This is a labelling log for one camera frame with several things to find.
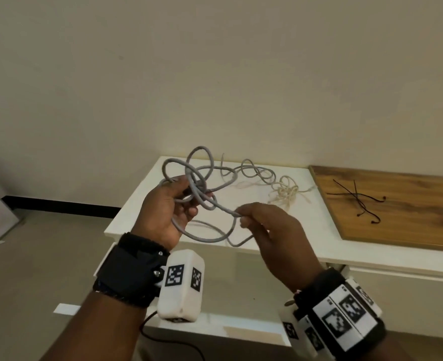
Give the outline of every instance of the right hand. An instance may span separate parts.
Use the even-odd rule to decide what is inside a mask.
[[[323,271],[302,225],[275,205],[251,203],[237,208],[240,225],[248,228],[268,270],[291,292],[303,290]]]

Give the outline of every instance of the black baseboard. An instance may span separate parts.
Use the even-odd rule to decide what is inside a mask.
[[[33,199],[22,196],[6,195],[2,201],[11,210],[27,209],[50,211],[54,213],[86,215],[88,217],[114,218],[121,208],[116,206],[103,206],[92,204],[71,203],[66,201]]]

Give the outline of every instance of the left hand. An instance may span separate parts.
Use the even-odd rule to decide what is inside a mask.
[[[182,234],[178,232],[171,218],[174,217],[182,228],[198,214],[198,202],[175,203],[175,198],[188,188],[186,176],[179,176],[175,182],[168,182],[154,188],[146,195],[141,206],[140,214],[131,233],[157,242],[171,251],[179,242]]]

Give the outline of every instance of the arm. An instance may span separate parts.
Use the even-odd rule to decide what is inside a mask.
[[[300,222],[274,205],[240,206],[240,225],[255,237],[270,272],[290,291],[302,290],[323,271]],[[389,335],[361,361],[411,361],[412,358]]]
[[[181,176],[177,182],[153,189],[131,233],[173,249],[181,235],[171,218],[175,215],[185,227],[198,213],[195,203],[180,205],[173,200],[187,187],[188,180]],[[146,309],[91,292],[41,361],[129,361],[145,316]]]

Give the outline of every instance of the black string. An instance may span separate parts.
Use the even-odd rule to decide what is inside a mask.
[[[368,210],[367,207],[366,207],[366,205],[365,205],[365,204],[359,199],[359,196],[365,196],[365,197],[368,197],[368,198],[370,198],[370,199],[372,199],[372,200],[377,201],[378,203],[383,203],[383,202],[387,199],[385,196],[382,197],[382,200],[378,200],[378,199],[375,199],[375,197],[372,197],[372,196],[370,196],[370,195],[359,194],[359,193],[357,192],[357,185],[356,185],[356,183],[355,183],[355,180],[353,181],[353,187],[354,187],[354,189],[355,189],[355,194],[354,194],[354,193],[352,193],[348,188],[346,188],[345,186],[343,186],[341,183],[337,182],[335,179],[333,179],[333,180],[334,180],[334,182],[335,182],[337,185],[339,185],[339,186],[341,186],[342,188],[344,188],[345,191],[347,191],[347,193],[342,193],[342,194],[331,194],[331,193],[327,193],[327,195],[351,195],[351,196],[353,196],[353,197],[357,200],[357,203],[360,205],[360,207],[361,207],[362,210],[363,210],[363,212],[357,214],[358,217],[361,216],[362,214],[364,214],[364,213],[367,212],[367,213],[369,213],[370,215],[373,215],[373,216],[377,219],[377,221],[375,221],[375,220],[371,220],[370,222],[371,222],[372,224],[379,224],[379,223],[381,222],[380,217],[379,217],[378,215],[374,214],[373,212],[371,212],[370,210]]]
[[[154,317],[157,313],[158,313],[157,311],[151,313],[151,314],[150,314],[150,315],[144,320],[144,322],[141,323],[141,326],[140,326],[140,333],[141,333],[144,337],[146,337],[146,338],[149,339],[149,340],[155,341],[155,342],[172,343],[172,344],[175,344],[175,345],[189,346],[189,347],[191,347],[191,348],[194,348],[194,349],[200,354],[201,359],[202,359],[203,361],[206,361],[206,360],[205,360],[205,356],[203,355],[203,352],[201,352],[201,350],[200,350],[197,346],[192,345],[191,343],[188,343],[188,342],[181,342],[181,341],[169,341],[169,340],[166,340],[166,339],[158,339],[158,338],[154,338],[154,337],[152,337],[152,336],[150,336],[150,335],[147,335],[147,334],[144,332],[143,328],[144,328],[146,322],[148,322],[148,321],[149,321],[152,317]]]

